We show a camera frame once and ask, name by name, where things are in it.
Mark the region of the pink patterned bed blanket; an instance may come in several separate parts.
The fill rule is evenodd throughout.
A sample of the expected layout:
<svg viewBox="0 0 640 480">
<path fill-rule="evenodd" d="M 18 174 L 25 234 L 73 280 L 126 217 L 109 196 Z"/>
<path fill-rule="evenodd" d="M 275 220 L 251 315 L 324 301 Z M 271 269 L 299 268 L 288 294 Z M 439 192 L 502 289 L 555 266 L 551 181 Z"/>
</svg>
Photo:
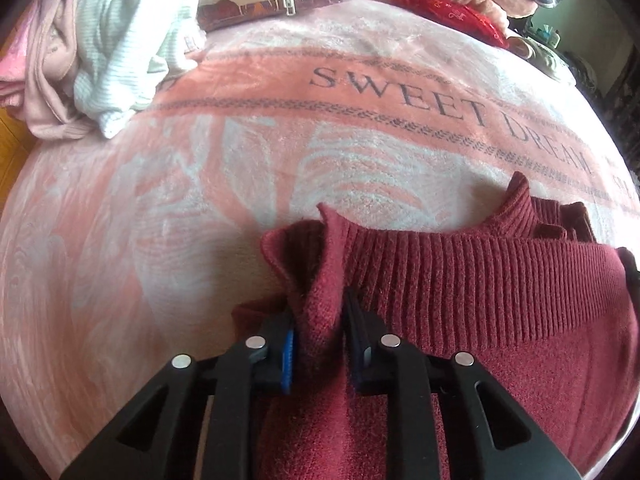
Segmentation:
<svg viewBox="0 0 640 480">
<path fill-rule="evenodd" d="M 262 238 L 328 206 L 450 233 L 531 196 L 639 248 L 639 199 L 579 91 L 376 0 L 213 32 L 200 65 L 112 140 L 41 143 L 1 219 L 1 396 L 58 478 L 178 353 L 226 350 L 284 294 Z"/>
</svg>

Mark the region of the red shiny fabric bag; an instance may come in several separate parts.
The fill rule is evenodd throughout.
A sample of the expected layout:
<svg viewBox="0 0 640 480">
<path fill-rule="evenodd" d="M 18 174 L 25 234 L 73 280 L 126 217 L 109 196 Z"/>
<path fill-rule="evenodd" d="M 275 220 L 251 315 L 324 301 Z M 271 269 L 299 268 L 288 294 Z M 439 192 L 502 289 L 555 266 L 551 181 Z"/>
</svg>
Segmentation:
<svg viewBox="0 0 640 480">
<path fill-rule="evenodd" d="M 509 47 L 506 36 L 486 18 L 462 3 L 452 0 L 394 0 L 398 6 L 448 28 L 489 44 L 491 47 Z"/>
</svg>

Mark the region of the pink garment on pile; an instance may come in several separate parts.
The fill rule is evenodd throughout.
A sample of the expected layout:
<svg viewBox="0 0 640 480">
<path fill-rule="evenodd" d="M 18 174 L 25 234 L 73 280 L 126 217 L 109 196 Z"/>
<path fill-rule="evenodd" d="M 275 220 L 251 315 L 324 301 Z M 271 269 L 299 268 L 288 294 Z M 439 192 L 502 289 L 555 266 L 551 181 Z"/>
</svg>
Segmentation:
<svg viewBox="0 0 640 480">
<path fill-rule="evenodd" d="M 77 140 L 96 123 L 74 103 L 78 0 L 34 0 L 1 55 L 1 107 L 41 140 Z"/>
</svg>

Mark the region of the dark red knit sweater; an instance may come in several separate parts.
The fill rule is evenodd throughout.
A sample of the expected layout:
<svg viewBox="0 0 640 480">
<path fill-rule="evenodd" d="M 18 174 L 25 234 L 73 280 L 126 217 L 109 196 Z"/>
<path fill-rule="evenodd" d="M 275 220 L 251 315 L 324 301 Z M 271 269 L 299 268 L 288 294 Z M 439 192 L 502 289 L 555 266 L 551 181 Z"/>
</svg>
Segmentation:
<svg viewBox="0 0 640 480">
<path fill-rule="evenodd" d="M 241 336 L 289 307 L 300 369 L 259 424 L 262 479 L 381 479 L 386 403 L 347 381 L 342 301 L 425 353 L 472 353 L 581 472 L 622 436 L 639 390 L 639 321 L 617 248 L 584 205 L 531 196 L 514 174 L 502 205 L 450 233 L 371 230 L 328 206 L 267 233 L 285 292 L 233 312 Z"/>
</svg>

